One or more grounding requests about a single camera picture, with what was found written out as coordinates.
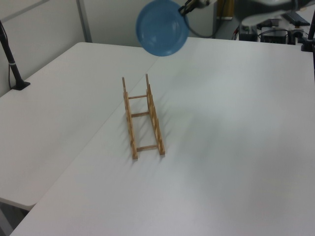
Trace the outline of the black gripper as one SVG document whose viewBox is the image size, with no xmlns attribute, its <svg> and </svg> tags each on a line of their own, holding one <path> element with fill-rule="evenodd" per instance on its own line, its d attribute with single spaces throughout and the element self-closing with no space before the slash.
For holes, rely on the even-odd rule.
<svg viewBox="0 0 315 236">
<path fill-rule="evenodd" d="M 195 8 L 205 8 L 213 3 L 216 3 L 216 0 L 188 0 L 178 9 L 178 11 L 179 13 L 182 13 L 183 16 L 185 16 L 192 12 Z"/>
</svg>

